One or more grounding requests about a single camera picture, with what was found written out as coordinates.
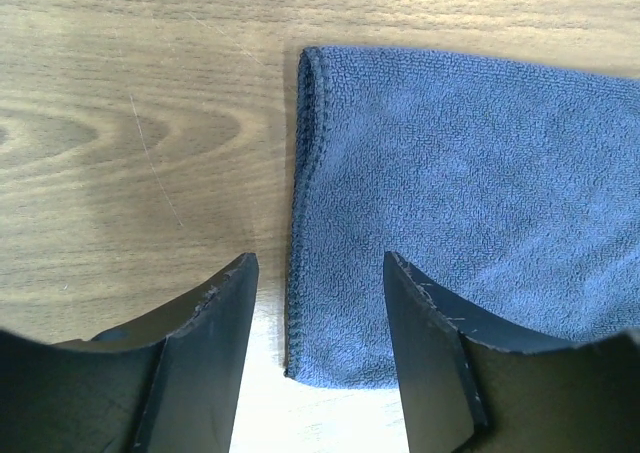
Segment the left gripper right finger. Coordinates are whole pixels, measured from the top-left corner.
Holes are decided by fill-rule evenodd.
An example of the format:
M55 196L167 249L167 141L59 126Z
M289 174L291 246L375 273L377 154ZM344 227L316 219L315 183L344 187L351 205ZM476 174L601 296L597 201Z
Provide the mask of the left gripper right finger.
M496 316L394 253L384 294L413 452L635 452L639 333L586 343Z

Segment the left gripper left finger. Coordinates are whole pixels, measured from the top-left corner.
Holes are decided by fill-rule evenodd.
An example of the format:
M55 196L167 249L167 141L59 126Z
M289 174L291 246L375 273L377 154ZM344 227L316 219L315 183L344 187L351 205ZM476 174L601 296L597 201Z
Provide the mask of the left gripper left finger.
M259 266L252 253L89 340L1 334L5 452L226 452Z

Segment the dark blue towel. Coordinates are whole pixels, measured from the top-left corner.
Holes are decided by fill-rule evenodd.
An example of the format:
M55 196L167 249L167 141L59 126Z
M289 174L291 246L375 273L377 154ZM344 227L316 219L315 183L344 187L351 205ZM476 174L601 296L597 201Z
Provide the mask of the dark blue towel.
M639 324L639 84L446 51L301 53L289 378L396 384L383 257L524 327Z

